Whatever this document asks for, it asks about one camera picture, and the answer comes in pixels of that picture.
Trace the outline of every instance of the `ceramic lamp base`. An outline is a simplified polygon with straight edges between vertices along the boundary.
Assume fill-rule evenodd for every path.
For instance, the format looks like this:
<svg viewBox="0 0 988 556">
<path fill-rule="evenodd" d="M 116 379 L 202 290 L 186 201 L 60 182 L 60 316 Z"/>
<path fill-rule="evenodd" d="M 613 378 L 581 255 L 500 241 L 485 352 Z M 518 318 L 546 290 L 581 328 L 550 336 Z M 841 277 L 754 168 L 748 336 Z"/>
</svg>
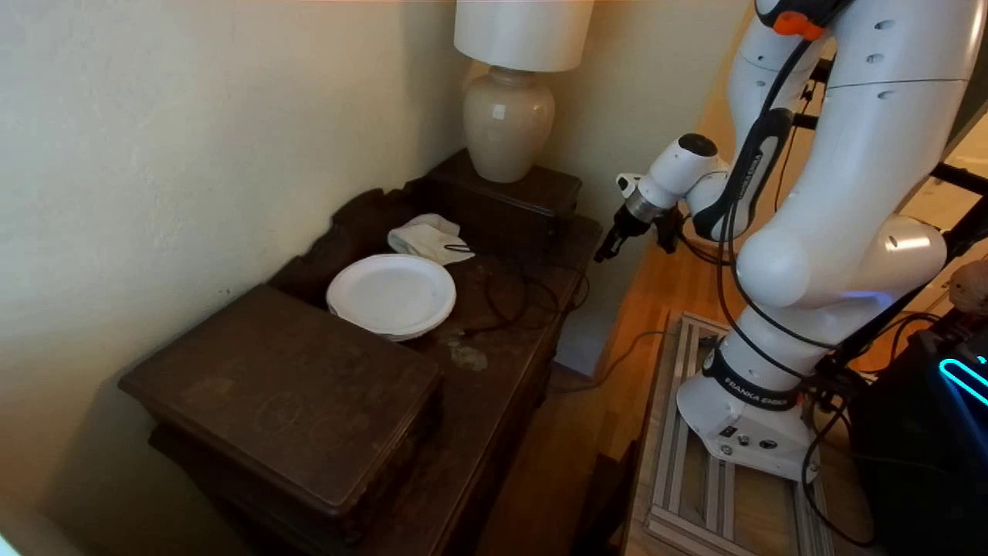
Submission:
<svg viewBox="0 0 988 556">
<path fill-rule="evenodd" d="M 550 88 L 527 72 L 492 69 L 465 99 L 467 151 L 487 182 L 518 182 L 544 151 L 557 117 Z"/>
</svg>

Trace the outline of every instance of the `beige wall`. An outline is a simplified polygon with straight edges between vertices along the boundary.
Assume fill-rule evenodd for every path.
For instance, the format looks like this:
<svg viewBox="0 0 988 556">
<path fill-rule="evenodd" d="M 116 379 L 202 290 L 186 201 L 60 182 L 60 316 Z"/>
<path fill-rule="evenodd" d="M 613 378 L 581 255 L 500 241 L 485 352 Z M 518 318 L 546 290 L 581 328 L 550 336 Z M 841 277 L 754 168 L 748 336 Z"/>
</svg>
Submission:
<svg viewBox="0 0 988 556">
<path fill-rule="evenodd" d="M 546 163 L 613 221 L 691 130 L 746 0 L 598 0 Z M 0 493 L 103 552 L 235 552 L 119 378 L 460 145 L 450 0 L 0 5 Z M 589 275 L 589 370 L 640 241 Z"/>
</svg>

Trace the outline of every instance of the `table lamp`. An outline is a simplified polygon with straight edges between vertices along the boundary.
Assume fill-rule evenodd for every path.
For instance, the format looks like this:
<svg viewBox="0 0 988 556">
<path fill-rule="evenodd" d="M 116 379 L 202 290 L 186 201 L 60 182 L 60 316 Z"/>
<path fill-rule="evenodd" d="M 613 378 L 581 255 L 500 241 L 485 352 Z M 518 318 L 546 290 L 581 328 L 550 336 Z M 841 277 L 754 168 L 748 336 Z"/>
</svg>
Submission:
<svg viewBox="0 0 988 556">
<path fill-rule="evenodd" d="M 550 140 L 557 99 L 544 72 L 581 65 L 594 0 L 458 0 L 458 49 L 487 65 L 465 95 L 476 174 L 518 182 Z"/>
</svg>

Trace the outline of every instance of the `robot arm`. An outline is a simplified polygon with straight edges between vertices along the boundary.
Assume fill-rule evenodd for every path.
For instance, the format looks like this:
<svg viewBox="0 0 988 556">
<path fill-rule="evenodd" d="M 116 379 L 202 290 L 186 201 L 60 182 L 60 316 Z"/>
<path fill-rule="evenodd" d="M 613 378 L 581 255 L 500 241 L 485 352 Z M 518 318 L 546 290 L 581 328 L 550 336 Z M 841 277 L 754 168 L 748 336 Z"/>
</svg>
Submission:
<svg viewBox="0 0 988 556">
<path fill-rule="evenodd" d="M 789 21 L 795 11 L 775 5 L 763 19 Z M 618 186 L 623 206 L 614 213 L 614 225 L 598 248 L 596 260 L 618 257 L 626 238 L 657 228 L 657 244 L 667 252 L 678 238 L 679 201 L 685 205 L 691 225 L 706 241 L 727 241 L 741 235 L 754 222 L 754 205 L 775 168 L 775 157 L 792 134 L 795 104 L 802 99 L 805 81 L 819 62 L 819 45 L 775 34 L 767 24 L 752 24 L 731 72 L 731 124 L 752 130 L 734 151 L 734 168 L 718 157 L 718 145 L 706 137 L 689 134 L 667 145 L 648 174 L 620 174 Z"/>
<path fill-rule="evenodd" d="M 834 36 L 811 155 L 734 264 L 752 307 L 704 378 L 678 394 L 684 421 L 715 457 L 800 482 L 811 432 L 798 394 L 837 344 L 944 264 L 939 232 L 895 209 L 944 151 L 984 0 L 757 0 L 757 16 L 729 90 L 746 137 L 731 170 L 706 144 L 679 140 L 646 177 L 623 181 L 620 222 L 614 217 L 598 257 L 665 222 L 679 201 L 704 238 L 746 232 L 819 59 L 811 36 Z"/>
</svg>

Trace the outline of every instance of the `white plate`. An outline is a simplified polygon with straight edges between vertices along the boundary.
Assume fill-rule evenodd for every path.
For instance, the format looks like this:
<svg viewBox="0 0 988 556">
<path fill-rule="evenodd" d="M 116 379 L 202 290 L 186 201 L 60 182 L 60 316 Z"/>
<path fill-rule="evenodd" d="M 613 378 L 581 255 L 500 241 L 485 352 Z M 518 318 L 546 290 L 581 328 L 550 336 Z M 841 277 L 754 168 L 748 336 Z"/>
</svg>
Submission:
<svg viewBox="0 0 988 556">
<path fill-rule="evenodd" d="M 329 289 L 329 307 L 372 333 L 397 344 L 438 328 L 458 303 L 449 269 L 409 255 L 376 255 L 347 265 Z"/>
</svg>

